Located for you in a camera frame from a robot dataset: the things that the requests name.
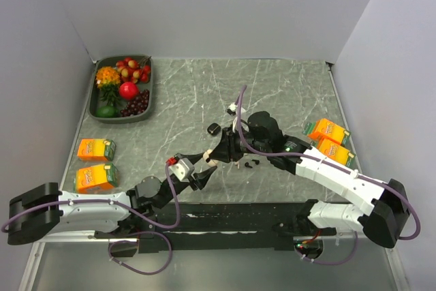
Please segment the beige earbud charging case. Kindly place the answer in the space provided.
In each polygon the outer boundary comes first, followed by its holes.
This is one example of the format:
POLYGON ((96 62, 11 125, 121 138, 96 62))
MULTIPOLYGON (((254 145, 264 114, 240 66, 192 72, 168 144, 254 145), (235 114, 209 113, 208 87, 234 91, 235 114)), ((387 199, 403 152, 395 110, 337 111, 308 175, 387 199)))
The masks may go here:
POLYGON ((217 164, 218 164, 218 161, 215 160, 215 159, 212 159, 212 158, 211 158, 211 153, 212 153, 212 152, 213 152, 212 149, 208 149, 207 151, 205 151, 205 152, 203 153, 203 160, 206 162, 206 164, 207 164, 209 167, 216 167, 217 164))

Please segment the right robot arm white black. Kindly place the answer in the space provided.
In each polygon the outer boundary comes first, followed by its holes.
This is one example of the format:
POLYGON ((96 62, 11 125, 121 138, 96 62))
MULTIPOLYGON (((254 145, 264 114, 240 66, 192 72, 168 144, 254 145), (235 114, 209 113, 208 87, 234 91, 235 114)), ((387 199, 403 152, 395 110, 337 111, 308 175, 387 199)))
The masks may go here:
POLYGON ((303 234, 325 228, 352 230, 385 248, 393 248, 404 238, 401 233, 412 210, 401 182, 372 179, 333 161, 307 142, 285 135, 266 111, 252 114, 246 124, 235 121, 223 129, 209 157, 230 163, 249 153, 262 155, 275 168, 314 181, 347 200, 345 204, 309 201, 309 208, 297 219, 303 234))

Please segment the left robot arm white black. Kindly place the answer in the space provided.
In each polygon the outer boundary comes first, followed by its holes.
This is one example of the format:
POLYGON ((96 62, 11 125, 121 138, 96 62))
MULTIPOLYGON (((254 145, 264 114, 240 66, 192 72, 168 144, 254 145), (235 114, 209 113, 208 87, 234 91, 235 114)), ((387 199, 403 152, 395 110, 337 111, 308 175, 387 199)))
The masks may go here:
POLYGON ((166 162, 164 180, 148 176, 126 192, 78 194, 45 183, 10 200, 1 231, 9 245, 24 245, 76 231, 125 238, 143 223, 173 229, 181 219, 178 195, 187 188, 203 189, 216 169, 217 161, 208 153, 177 154, 166 162))

